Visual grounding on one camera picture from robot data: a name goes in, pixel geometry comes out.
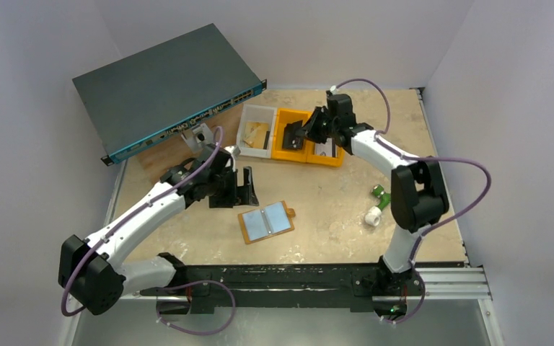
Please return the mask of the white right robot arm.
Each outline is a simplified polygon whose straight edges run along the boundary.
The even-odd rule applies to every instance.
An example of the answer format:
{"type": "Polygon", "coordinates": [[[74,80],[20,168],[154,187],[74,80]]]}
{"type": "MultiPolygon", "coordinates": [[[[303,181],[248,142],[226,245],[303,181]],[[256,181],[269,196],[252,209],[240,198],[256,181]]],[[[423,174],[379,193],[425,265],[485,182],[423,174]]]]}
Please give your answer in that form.
{"type": "Polygon", "coordinates": [[[316,144],[331,142],[389,177],[390,210],[396,227],[379,258],[375,285],[385,293],[394,293],[413,275],[424,231],[437,225],[449,210],[439,163],[429,157],[411,156],[383,141],[372,126],[357,121],[347,94],[328,94],[325,106],[316,107],[308,120],[286,133],[316,144]]]}

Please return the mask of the gold cards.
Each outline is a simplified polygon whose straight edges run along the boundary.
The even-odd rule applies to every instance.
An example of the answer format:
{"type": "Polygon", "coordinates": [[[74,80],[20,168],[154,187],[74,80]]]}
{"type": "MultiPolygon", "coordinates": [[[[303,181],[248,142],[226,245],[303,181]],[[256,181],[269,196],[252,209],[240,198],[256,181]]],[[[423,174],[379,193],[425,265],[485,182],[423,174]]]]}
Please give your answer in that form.
{"type": "Polygon", "coordinates": [[[248,148],[267,149],[271,127],[268,123],[246,122],[243,143],[248,148]]]}

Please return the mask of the yellow leather card holder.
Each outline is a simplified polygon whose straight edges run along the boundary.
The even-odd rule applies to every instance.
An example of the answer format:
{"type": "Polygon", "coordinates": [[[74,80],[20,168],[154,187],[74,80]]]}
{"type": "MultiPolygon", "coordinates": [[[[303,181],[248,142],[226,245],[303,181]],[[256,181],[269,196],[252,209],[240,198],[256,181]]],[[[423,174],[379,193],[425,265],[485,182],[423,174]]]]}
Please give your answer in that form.
{"type": "Polygon", "coordinates": [[[283,200],[240,213],[237,217],[246,244],[254,244],[295,229],[293,219],[296,212],[283,200]]]}

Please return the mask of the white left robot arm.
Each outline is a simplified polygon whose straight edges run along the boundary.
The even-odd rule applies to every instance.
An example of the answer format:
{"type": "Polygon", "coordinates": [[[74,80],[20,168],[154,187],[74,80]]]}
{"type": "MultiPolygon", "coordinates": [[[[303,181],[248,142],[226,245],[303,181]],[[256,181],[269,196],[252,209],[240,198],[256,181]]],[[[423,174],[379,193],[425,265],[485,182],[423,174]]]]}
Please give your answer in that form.
{"type": "Polygon", "coordinates": [[[128,255],[163,223],[193,203],[209,199],[212,208],[258,205],[252,170],[243,169],[243,184],[237,184],[238,146],[221,148],[210,143],[197,157],[169,168],[150,191],[120,217],[82,239],[76,235],[61,245],[58,284],[64,289],[61,312],[75,298],[82,309],[100,315],[121,296],[147,288],[161,288],[176,295],[186,285],[186,275],[171,254],[125,264],[128,255]]]}

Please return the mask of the white VIP card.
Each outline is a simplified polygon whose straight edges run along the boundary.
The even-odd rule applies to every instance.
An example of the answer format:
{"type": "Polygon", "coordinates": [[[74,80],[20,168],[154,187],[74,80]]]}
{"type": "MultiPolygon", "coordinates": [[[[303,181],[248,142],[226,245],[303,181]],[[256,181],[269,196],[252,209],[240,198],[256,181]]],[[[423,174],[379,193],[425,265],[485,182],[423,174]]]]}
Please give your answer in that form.
{"type": "Polygon", "coordinates": [[[314,155],[334,158],[337,156],[336,145],[332,142],[330,138],[328,138],[324,143],[316,143],[314,148],[314,155]]]}

